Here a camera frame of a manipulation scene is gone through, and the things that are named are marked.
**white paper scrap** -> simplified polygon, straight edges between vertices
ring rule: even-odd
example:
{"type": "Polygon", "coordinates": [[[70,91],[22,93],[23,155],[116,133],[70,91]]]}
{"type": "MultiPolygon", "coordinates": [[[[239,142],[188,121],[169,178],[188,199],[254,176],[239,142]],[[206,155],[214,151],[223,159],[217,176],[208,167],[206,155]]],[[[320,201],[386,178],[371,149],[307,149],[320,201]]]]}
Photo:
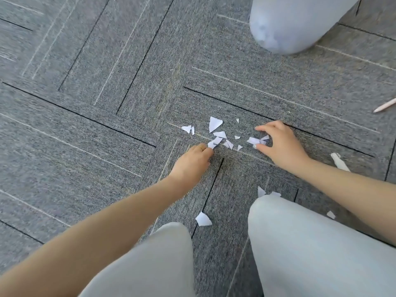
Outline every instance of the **white paper scrap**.
{"type": "Polygon", "coordinates": [[[226,139],[227,136],[225,135],[224,131],[220,131],[220,132],[213,132],[213,135],[216,137],[222,137],[223,139],[226,139]]]}
{"type": "Polygon", "coordinates": [[[280,196],[282,196],[282,194],[280,194],[280,193],[277,193],[277,192],[271,192],[271,194],[270,194],[270,195],[277,196],[277,197],[280,197],[280,196]]]}
{"type": "Polygon", "coordinates": [[[195,219],[198,223],[198,226],[211,226],[212,224],[212,221],[209,219],[209,217],[202,212],[200,212],[195,219]]]}
{"type": "Polygon", "coordinates": [[[341,159],[341,156],[338,153],[332,153],[330,154],[330,156],[334,160],[334,164],[337,166],[337,168],[350,172],[347,165],[344,163],[344,161],[341,159]]]}
{"type": "Polygon", "coordinates": [[[225,140],[225,141],[228,144],[228,147],[232,150],[232,148],[234,148],[234,144],[231,143],[229,140],[225,140]]]}
{"type": "Polygon", "coordinates": [[[259,198],[260,198],[260,197],[263,197],[266,194],[266,192],[265,192],[265,190],[263,190],[262,188],[260,188],[258,186],[257,187],[257,194],[259,195],[259,198]]]}
{"type": "Polygon", "coordinates": [[[190,133],[191,130],[191,125],[189,126],[182,126],[181,129],[183,129],[185,132],[190,133]]]}
{"type": "Polygon", "coordinates": [[[260,140],[259,140],[259,139],[256,139],[255,137],[250,137],[250,138],[247,140],[247,142],[248,142],[248,143],[251,143],[252,145],[260,144],[260,140]]]}
{"type": "Polygon", "coordinates": [[[216,137],[214,140],[212,140],[212,141],[210,141],[208,144],[207,144],[207,146],[209,147],[209,148],[214,148],[215,146],[217,146],[218,144],[220,144],[221,143],[221,141],[222,141],[222,137],[216,137]]]}
{"type": "Polygon", "coordinates": [[[335,214],[333,214],[332,211],[329,211],[326,215],[332,218],[333,220],[335,219],[335,214]]]}
{"type": "Polygon", "coordinates": [[[218,128],[221,124],[223,124],[223,120],[219,120],[219,119],[216,119],[214,117],[210,117],[209,133],[211,133],[213,130],[218,128]]]}

